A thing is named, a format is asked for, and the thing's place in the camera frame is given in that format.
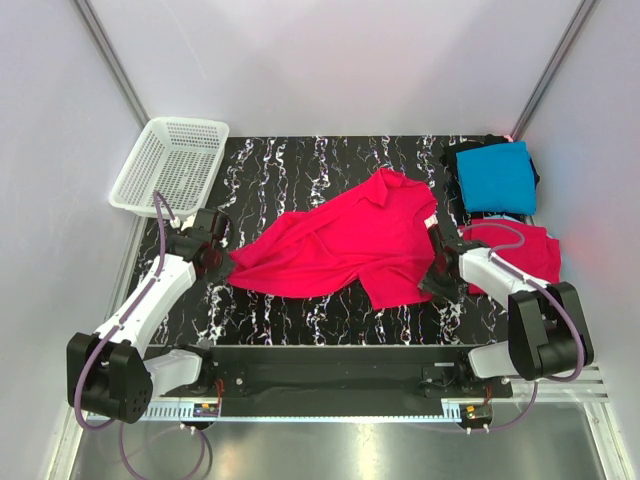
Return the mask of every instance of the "red garment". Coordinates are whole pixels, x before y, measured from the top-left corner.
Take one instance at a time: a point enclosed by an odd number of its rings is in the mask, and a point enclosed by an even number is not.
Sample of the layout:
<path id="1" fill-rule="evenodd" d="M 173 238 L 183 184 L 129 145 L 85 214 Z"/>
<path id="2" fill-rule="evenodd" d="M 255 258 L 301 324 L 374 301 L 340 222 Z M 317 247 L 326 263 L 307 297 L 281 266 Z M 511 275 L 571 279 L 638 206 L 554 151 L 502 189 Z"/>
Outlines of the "red garment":
<path id="1" fill-rule="evenodd" d="M 495 218 L 472 220 L 472 225 L 482 223 L 500 223 L 508 227 L 515 228 L 524 235 L 524 245 L 519 248 L 500 250 L 498 255 L 506 261 L 514 264 L 522 271 L 542 278 L 551 283 L 560 281 L 560 267 L 562 259 L 560 257 L 560 242 L 547 235 L 547 229 L 512 220 L 502 220 Z M 518 235 L 500 227 L 478 227 L 464 232 L 465 240 L 482 240 L 490 247 L 498 245 L 508 245 L 517 243 L 520 239 Z M 475 285 L 469 286 L 469 293 L 484 293 Z"/>
<path id="2" fill-rule="evenodd" d="M 373 308 L 424 302 L 433 261 L 424 220 L 436 199 L 423 182 L 385 168 L 308 213 L 285 213 L 231 253 L 235 287 L 292 298 L 333 293 L 358 278 Z"/>

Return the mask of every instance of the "white laundry basket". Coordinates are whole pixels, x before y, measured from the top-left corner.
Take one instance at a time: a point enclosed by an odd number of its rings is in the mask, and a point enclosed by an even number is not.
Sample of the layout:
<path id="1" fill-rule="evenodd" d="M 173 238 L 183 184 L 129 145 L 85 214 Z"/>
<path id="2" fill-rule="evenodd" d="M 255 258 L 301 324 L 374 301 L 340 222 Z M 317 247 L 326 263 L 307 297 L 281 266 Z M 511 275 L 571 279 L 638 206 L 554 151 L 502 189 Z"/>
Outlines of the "white laundry basket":
<path id="1" fill-rule="evenodd" d="M 158 190 L 181 220 L 207 201 L 216 178 L 226 123 L 183 117 L 149 121 L 116 180 L 109 203 L 142 217 L 155 217 L 153 191 Z"/>

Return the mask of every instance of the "reflective floor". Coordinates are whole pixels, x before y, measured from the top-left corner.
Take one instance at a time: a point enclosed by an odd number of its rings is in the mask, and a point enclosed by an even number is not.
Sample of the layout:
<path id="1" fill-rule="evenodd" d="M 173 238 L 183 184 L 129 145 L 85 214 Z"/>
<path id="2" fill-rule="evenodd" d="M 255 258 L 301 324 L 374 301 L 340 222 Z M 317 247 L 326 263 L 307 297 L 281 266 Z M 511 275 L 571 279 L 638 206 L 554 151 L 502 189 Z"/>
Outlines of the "reflective floor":
<path id="1" fill-rule="evenodd" d="M 514 405 L 497 405 L 494 424 L 505 423 L 517 413 Z M 605 478 L 579 405 L 538 404 L 517 427 L 488 435 L 428 428 L 407 424 L 219 423 L 206 430 L 209 445 L 205 462 L 193 478 Z M 124 441 L 133 467 L 153 480 L 183 478 L 200 453 L 197 437 L 164 422 L 128 425 Z M 130 478 L 118 456 L 118 426 L 84 435 L 71 478 Z"/>

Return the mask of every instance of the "black marble table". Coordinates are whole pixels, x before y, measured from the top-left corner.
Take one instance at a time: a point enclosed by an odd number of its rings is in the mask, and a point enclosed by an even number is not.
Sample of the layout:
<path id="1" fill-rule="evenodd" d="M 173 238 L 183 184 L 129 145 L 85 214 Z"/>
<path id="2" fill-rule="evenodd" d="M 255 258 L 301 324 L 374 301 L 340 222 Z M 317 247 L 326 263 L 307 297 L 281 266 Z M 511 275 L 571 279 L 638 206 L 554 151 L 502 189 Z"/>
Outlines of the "black marble table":
<path id="1" fill-rule="evenodd" d="M 445 231 L 467 223 L 459 187 L 440 164 L 443 147 L 473 137 L 230 138 L 207 201 L 236 225 L 234 247 L 254 241 L 285 211 L 308 211 L 367 180 L 380 167 L 425 181 Z M 158 253 L 147 221 L 132 291 Z M 358 281 L 332 295 L 285 299 L 197 282 L 176 303 L 152 343 L 219 345 L 485 344 L 506 339 L 506 314 L 486 296 L 373 310 Z"/>

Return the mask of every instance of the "white wall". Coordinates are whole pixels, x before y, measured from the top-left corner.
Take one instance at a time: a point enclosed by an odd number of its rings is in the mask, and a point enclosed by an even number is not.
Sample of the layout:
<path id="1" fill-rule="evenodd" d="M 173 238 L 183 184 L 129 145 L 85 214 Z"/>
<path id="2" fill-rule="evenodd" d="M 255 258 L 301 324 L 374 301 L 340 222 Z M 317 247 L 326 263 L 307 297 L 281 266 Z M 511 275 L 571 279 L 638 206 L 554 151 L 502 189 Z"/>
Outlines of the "white wall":
<path id="1" fill-rule="evenodd" d="M 561 239 L 640 472 L 640 3 L 600 2 L 525 133 L 538 220 Z"/>
<path id="2" fill-rule="evenodd" d="M 513 128 L 578 0 L 92 0 L 151 116 L 233 135 Z"/>
<path id="3" fill-rule="evenodd" d="M 65 348 L 102 323 L 131 231 L 108 191 L 139 133 L 68 0 L 0 3 L 0 478 L 41 478 Z"/>

